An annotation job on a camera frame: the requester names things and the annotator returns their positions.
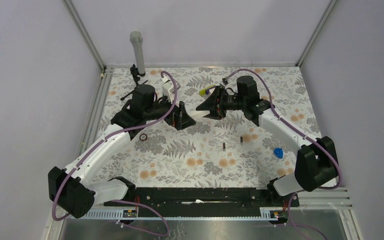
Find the white remote control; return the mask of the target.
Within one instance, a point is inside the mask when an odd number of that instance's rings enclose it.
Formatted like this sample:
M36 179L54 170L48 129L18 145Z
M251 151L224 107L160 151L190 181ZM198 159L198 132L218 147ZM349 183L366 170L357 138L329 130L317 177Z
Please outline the white remote control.
M205 116L209 115L211 112L208 110L194 110L189 115L194 120L199 118L204 118Z

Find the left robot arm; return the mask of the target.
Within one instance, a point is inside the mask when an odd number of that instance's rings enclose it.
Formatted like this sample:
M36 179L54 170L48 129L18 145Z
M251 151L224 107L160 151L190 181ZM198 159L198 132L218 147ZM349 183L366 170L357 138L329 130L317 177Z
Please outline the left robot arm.
M176 130L196 124L198 111L186 111L183 101L176 105L175 95L163 88L163 96L156 97L155 88L145 84L137 86L122 109L114 115L102 135L77 159L66 167L52 168L48 173L49 198L52 217L61 207L68 215L83 217L94 205L118 200L128 206L135 200L134 184L124 177L93 183L92 179L112 155L128 144L144 128L165 121Z

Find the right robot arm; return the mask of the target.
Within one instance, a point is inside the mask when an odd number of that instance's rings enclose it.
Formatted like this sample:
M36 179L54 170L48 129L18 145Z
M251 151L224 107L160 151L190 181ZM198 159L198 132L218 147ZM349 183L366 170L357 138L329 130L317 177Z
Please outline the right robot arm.
M206 118L220 120L228 111L242 111L245 118L281 140L295 157L293 173L272 180L267 191L267 201L281 205L287 195L311 192L341 175L333 140L327 136L317 138L289 123L275 111L274 105L260 97L257 82L252 76L236 80L237 92L228 94L217 86L196 111L207 111Z

